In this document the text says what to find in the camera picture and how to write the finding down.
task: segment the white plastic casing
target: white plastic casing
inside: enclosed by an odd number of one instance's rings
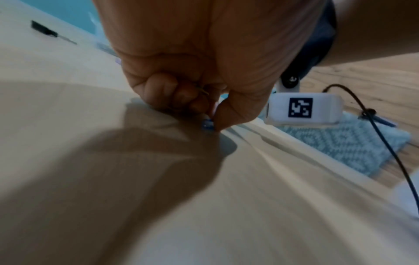
[[[275,93],[264,109],[269,125],[318,126],[337,124],[343,113],[343,100],[328,93]]]

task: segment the wire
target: wire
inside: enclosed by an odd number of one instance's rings
[[[326,87],[325,89],[323,89],[323,93],[327,93],[332,87],[339,87],[339,88],[345,90],[346,92],[348,92],[348,94],[350,94],[354,98],[354,100],[361,107],[362,111],[366,114],[366,117],[370,121],[370,123],[371,123],[372,127],[374,128],[375,132],[378,134],[378,136],[380,137],[380,139],[383,141],[383,143],[385,144],[385,146],[387,147],[387,149],[390,151],[391,155],[396,160],[396,162],[399,165],[400,169],[402,170],[403,175],[405,176],[406,181],[409,184],[410,190],[412,191],[413,197],[415,198],[415,202],[416,202],[416,206],[418,208],[418,214],[419,214],[419,196],[418,196],[418,193],[416,191],[415,185],[413,184],[412,180],[410,179],[410,176],[407,173],[407,170],[406,170],[405,166],[403,165],[402,161],[397,156],[396,152],[394,152],[393,148],[390,146],[390,144],[387,142],[387,140],[385,139],[385,137],[381,133],[380,129],[375,124],[372,116],[367,111],[367,108],[364,106],[364,104],[361,102],[361,100],[349,88],[347,88],[344,85],[340,85],[340,84],[330,85],[330,86]]]

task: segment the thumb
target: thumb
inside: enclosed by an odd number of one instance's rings
[[[220,131],[257,118],[268,101],[272,87],[273,85],[256,93],[231,90],[228,98],[217,107],[213,118],[215,130]]]

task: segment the patterned fabric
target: patterned fabric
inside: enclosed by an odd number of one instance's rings
[[[410,134],[406,131],[382,124],[377,126],[395,152],[410,140]],[[346,112],[341,122],[333,127],[277,128],[368,176],[377,172],[392,156],[369,121],[359,120],[357,116]]]

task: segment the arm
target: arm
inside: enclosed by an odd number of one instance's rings
[[[320,66],[419,52],[419,1],[334,3],[337,35]]]

